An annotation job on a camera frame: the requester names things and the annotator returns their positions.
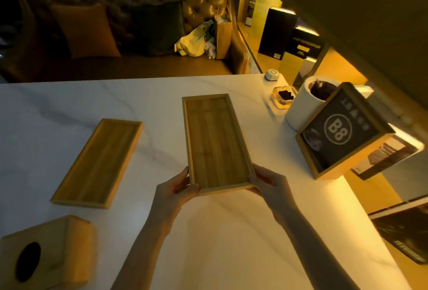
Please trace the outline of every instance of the b8 logo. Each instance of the b8 logo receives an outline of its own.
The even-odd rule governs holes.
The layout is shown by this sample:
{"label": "b8 logo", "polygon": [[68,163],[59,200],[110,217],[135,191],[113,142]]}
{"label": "b8 logo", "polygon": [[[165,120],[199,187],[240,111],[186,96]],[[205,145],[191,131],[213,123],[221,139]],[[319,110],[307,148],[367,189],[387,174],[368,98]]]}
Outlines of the b8 logo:
{"label": "b8 logo", "polygon": [[325,120],[324,133],[334,144],[345,144],[352,136],[352,125],[343,114],[333,114]]}

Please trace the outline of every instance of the white stuffed animal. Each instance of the white stuffed animal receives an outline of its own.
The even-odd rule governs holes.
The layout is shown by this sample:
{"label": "white stuffed animal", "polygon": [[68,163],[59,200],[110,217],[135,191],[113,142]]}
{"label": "white stuffed animal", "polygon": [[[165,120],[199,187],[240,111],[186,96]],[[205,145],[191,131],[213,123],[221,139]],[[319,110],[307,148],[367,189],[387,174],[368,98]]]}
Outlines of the white stuffed animal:
{"label": "white stuffed animal", "polygon": [[215,46],[215,39],[211,37],[208,41],[205,41],[205,54],[208,56],[209,59],[215,59],[217,52],[216,52],[216,46]]}

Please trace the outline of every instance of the white marble table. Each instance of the white marble table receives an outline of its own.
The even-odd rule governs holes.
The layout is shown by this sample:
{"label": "white marble table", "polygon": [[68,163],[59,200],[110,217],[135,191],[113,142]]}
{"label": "white marble table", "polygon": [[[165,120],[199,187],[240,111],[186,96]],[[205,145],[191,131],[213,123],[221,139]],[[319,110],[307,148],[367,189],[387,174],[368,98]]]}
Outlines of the white marble table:
{"label": "white marble table", "polygon": [[[268,82],[262,75],[0,85],[0,236],[70,213],[88,219],[99,231],[99,256],[85,289],[108,290],[156,185],[187,165],[181,97],[229,93],[252,160],[288,177],[301,211],[361,289],[409,289],[346,180],[313,180],[295,132],[267,106],[278,85],[283,78]],[[111,208],[51,204],[104,117],[145,124]],[[152,283],[180,290],[311,288],[285,232],[262,199],[245,190],[187,203]]]}

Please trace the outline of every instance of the hand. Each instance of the hand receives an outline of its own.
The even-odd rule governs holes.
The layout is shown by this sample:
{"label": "hand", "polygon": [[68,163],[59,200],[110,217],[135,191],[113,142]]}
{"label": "hand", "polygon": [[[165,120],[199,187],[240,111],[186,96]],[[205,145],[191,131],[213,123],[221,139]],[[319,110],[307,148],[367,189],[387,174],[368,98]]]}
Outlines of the hand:
{"label": "hand", "polygon": [[249,182],[255,188],[249,190],[263,197],[267,206],[272,210],[275,220],[283,225],[283,215],[290,210],[298,210],[287,178],[256,164],[253,166],[257,176],[250,174]]}
{"label": "hand", "polygon": [[146,224],[161,227],[165,236],[171,231],[182,205],[199,191],[199,184],[189,184],[188,174],[189,168],[185,167],[180,174],[156,187]]}

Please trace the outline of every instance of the bamboo tray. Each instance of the bamboo tray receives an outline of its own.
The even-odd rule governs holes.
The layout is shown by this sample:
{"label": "bamboo tray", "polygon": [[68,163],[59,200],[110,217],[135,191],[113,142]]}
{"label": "bamboo tray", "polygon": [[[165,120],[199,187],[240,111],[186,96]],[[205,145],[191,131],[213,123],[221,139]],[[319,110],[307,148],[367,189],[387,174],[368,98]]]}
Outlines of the bamboo tray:
{"label": "bamboo tray", "polygon": [[142,128],[142,122],[102,119],[51,202],[108,209]]}
{"label": "bamboo tray", "polygon": [[198,195],[248,189],[255,174],[229,94],[183,98],[190,183]]}

